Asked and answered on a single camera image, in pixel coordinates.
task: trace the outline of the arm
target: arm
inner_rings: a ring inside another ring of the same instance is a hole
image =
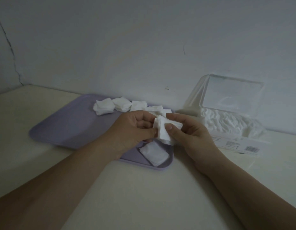
[[[0,229],[61,229],[104,167],[153,138],[154,115],[122,114],[100,138],[0,198]]]
[[[172,124],[166,130],[211,179],[246,229],[296,229],[296,208],[227,159],[205,126],[186,115],[166,116],[183,123],[181,130]]]

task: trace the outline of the forearm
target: forearm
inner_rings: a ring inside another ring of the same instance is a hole
[[[228,159],[207,175],[248,230],[296,229],[296,208]]]
[[[0,198],[0,229],[60,229],[113,159],[95,141]]]

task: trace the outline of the lavender tray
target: lavender tray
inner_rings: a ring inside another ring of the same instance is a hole
[[[71,101],[48,118],[38,123],[29,131],[33,140],[50,143],[71,149],[78,149],[93,141],[107,131],[121,112],[97,116],[93,110],[96,100],[107,97],[97,94],[85,94]],[[145,142],[127,151],[119,159],[123,162],[143,166],[155,170],[163,170],[173,162],[173,146],[162,144],[169,153],[169,158],[158,167],[154,167],[139,152]]]

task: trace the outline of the tabletop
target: tabletop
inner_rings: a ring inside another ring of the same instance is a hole
[[[27,85],[0,95],[0,197],[73,151],[34,142],[28,131],[79,94]],[[296,207],[296,136],[269,131],[259,158],[221,151]],[[164,171],[113,161],[62,229],[243,229],[208,178],[175,149]]]

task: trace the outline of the wall crack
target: wall crack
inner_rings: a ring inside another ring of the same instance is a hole
[[[22,75],[17,71],[17,68],[16,68],[16,57],[15,57],[14,50],[13,50],[13,48],[12,48],[11,42],[9,41],[9,39],[8,39],[8,37],[7,37],[7,35],[6,35],[6,32],[5,32],[4,28],[3,28],[3,25],[2,25],[2,23],[1,23],[1,20],[0,20],[0,27],[1,27],[2,31],[3,31],[3,33],[4,33],[4,36],[5,36],[5,38],[6,38],[6,41],[7,41],[8,45],[10,46],[10,50],[11,50],[11,52],[12,52],[12,54],[13,54],[14,70],[15,70],[15,72],[18,74],[18,81],[20,82],[21,85],[24,85],[24,84],[21,82],[21,77],[22,77]]]

